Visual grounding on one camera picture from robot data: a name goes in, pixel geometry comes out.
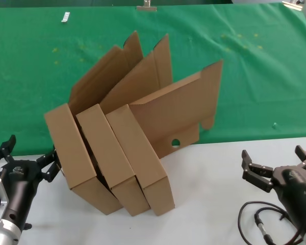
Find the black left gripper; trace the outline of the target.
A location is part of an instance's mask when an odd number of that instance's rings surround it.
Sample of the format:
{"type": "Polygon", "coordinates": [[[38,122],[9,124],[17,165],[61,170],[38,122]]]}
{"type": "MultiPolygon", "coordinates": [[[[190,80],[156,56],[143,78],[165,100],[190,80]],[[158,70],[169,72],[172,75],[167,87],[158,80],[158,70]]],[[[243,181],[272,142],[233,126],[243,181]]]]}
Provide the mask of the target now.
{"type": "Polygon", "coordinates": [[[4,158],[7,162],[3,168],[7,171],[9,183],[9,202],[3,219],[24,226],[39,183],[42,179],[51,183],[62,166],[55,147],[36,161],[13,161],[11,153],[15,144],[16,136],[11,135],[0,145],[0,160],[4,158]]]}

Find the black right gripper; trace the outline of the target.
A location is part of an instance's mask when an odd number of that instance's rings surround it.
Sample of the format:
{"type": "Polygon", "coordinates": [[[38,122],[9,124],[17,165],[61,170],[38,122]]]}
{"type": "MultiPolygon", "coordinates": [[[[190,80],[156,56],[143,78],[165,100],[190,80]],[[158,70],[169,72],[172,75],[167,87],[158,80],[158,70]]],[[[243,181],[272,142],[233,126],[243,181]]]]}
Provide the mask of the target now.
{"type": "Polygon", "coordinates": [[[306,151],[297,145],[295,154],[301,161],[297,166],[281,166],[273,170],[253,163],[248,152],[243,150],[242,178],[267,193],[273,188],[294,226],[306,231],[306,151]]]}

